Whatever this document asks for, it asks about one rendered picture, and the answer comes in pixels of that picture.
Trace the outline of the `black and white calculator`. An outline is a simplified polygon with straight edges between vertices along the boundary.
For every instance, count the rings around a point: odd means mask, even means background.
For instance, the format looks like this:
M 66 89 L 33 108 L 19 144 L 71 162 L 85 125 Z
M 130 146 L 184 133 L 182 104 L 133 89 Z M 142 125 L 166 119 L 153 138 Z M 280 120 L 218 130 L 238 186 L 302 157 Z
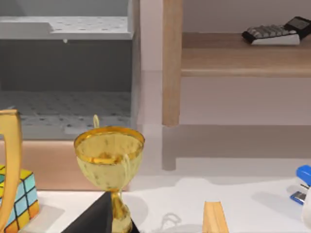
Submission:
M 250 27 L 242 38 L 250 45 L 295 46 L 311 34 L 311 20 L 294 17 L 284 25 Z

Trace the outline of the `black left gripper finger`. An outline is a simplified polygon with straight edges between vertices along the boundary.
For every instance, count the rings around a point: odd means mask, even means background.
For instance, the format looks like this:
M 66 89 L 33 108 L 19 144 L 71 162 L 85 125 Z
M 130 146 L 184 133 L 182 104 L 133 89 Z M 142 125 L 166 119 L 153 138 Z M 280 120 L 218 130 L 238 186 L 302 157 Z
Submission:
M 112 233 L 112 203 L 105 192 L 61 233 Z

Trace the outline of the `coloured puzzle cube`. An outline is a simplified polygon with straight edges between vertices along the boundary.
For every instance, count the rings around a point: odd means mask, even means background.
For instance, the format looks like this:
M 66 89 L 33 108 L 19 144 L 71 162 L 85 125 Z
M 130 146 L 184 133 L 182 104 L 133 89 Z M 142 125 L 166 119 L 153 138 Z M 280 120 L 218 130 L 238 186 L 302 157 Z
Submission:
M 4 228 L 4 233 L 18 233 L 39 213 L 35 175 L 21 170 L 14 205 Z

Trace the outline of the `pale wooden block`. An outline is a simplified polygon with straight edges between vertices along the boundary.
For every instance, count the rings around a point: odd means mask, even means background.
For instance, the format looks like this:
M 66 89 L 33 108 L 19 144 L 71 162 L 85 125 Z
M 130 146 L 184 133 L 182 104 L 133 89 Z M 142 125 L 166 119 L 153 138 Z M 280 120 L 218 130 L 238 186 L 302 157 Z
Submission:
M 205 202 L 202 233 L 229 233 L 221 202 Z

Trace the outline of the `wooden open shelf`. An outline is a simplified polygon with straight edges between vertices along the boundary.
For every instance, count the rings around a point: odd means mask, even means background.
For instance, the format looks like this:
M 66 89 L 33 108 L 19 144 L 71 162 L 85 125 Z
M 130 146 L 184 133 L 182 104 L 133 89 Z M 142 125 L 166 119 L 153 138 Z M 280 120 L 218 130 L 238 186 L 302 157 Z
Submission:
M 180 119 L 181 79 L 311 78 L 306 47 L 253 47 L 234 34 L 183 34 L 183 0 L 163 0 L 162 123 Z

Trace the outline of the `grey pierced drawer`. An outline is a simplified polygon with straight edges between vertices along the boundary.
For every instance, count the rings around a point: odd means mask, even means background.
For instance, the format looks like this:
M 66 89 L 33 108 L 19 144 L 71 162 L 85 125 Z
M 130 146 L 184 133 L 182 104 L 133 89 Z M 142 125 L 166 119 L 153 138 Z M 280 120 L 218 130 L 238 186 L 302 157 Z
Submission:
M 139 0 L 0 0 L 0 109 L 20 112 L 25 140 L 72 140 L 135 128 Z

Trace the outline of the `gold trophy cup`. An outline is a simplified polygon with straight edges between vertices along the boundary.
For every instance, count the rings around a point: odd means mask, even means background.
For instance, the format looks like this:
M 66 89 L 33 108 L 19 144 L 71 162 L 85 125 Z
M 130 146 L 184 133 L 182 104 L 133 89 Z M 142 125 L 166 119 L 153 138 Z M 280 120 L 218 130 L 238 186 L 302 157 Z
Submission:
M 126 127 L 100 127 L 97 115 L 93 126 L 74 140 L 78 165 L 91 183 L 110 195 L 112 233 L 130 233 L 133 222 L 122 202 L 122 190 L 138 172 L 145 138 Z

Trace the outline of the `blue stapler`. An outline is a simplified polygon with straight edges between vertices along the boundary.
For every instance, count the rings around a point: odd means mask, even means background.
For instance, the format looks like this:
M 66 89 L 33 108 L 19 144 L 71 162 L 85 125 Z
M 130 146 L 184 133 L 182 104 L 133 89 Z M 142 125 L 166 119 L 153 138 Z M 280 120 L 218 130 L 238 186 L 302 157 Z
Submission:
M 294 192 L 290 195 L 290 199 L 300 205 L 303 205 L 306 199 L 307 191 L 311 187 L 311 166 L 302 165 L 298 167 L 296 170 L 296 176 L 302 181 L 300 185 L 303 187 L 303 190 Z

